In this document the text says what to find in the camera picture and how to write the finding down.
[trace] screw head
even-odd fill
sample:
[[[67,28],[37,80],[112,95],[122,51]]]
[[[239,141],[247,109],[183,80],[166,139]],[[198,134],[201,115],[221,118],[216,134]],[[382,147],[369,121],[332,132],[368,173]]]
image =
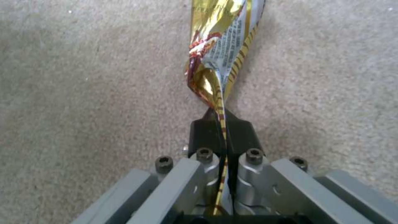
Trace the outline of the screw head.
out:
[[[308,162],[306,159],[299,156],[293,156],[290,158],[290,161],[294,163],[296,166],[298,166],[300,169],[302,169],[304,172],[307,172]]]
[[[156,171],[161,174],[167,174],[173,168],[173,159],[170,156],[160,156],[155,161]]]
[[[213,161],[213,150],[203,147],[196,151],[196,160],[201,163],[210,163]]]
[[[260,149],[251,148],[246,151],[246,161],[252,165],[260,165],[263,162],[264,153]]]

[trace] gold foil wrapper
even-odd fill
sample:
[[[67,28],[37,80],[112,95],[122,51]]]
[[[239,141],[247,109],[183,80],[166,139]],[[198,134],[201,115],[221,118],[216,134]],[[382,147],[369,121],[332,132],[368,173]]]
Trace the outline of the gold foil wrapper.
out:
[[[265,0],[192,0],[185,74],[189,88],[217,112],[225,140],[225,100],[256,34],[264,5]],[[226,159],[222,179],[228,176],[227,165]],[[214,214],[222,210],[223,187],[222,181]]]

